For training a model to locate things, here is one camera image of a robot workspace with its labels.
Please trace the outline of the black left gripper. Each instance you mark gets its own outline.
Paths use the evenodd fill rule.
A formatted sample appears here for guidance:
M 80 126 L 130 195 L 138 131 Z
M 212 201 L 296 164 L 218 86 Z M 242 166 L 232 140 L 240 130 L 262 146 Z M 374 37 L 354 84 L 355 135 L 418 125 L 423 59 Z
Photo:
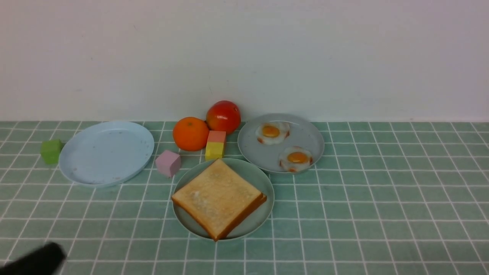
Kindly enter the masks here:
M 47 242 L 0 269 L 1 275 L 54 275 L 67 254 L 61 245 Z

